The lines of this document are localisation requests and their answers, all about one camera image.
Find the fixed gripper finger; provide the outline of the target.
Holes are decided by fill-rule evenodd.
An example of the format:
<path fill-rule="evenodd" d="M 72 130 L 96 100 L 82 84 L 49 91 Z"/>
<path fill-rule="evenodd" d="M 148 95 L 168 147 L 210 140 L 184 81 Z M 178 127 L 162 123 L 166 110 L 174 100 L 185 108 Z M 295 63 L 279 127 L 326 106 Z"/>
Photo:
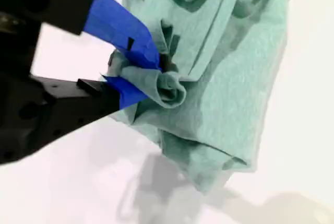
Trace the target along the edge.
<path fill-rule="evenodd" d="M 33 154 L 87 124 L 120 110 L 120 93 L 106 82 L 35 77 L 42 85 L 42 104 L 26 152 Z"/>

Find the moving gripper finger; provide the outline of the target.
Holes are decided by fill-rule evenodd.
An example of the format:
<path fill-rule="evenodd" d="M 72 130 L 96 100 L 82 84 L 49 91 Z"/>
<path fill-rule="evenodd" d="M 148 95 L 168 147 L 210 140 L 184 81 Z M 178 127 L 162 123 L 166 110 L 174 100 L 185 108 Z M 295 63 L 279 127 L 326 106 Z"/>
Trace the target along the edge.
<path fill-rule="evenodd" d="M 43 21 L 112 44 L 134 65 L 160 68 L 160 55 L 148 28 L 116 0 L 49 0 Z"/>

